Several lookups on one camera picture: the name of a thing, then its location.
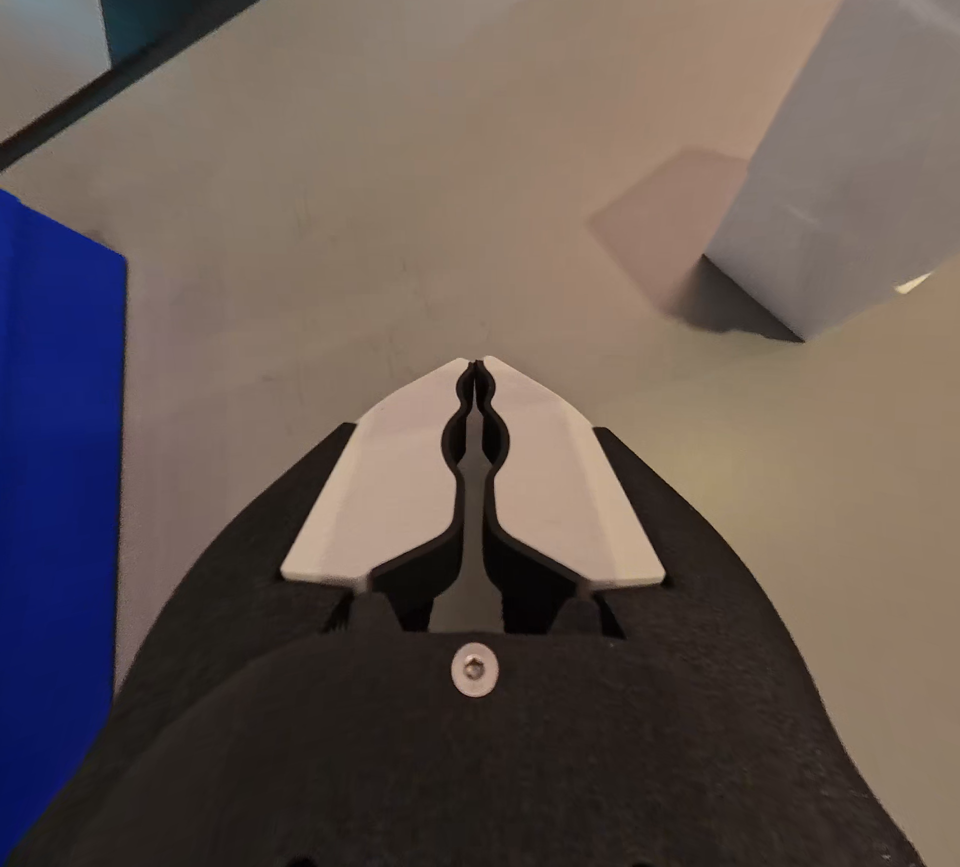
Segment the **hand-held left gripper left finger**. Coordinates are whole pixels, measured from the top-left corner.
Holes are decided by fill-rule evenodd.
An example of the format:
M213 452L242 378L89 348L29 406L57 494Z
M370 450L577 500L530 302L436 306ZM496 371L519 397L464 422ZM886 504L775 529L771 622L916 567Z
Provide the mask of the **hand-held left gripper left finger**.
M460 464L475 362L457 357L404 385L349 436L279 568L283 581L376 595L426 633L464 553Z

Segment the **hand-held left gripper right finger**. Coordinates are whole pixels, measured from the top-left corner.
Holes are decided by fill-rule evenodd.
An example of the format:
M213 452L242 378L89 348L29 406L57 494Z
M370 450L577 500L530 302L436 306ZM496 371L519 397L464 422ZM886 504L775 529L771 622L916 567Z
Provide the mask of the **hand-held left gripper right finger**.
M489 465L484 569L507 634L546 634L584 600L600 631L600 597L659 588L666 569L592 422L497 357L477 362L477 408Z

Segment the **blue plastic bin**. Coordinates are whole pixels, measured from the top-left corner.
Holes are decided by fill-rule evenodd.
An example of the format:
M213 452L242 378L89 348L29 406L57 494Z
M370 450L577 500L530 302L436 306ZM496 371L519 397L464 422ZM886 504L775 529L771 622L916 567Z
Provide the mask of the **blue plastic bin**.
M114 695L127 262L1 194L1 853Z

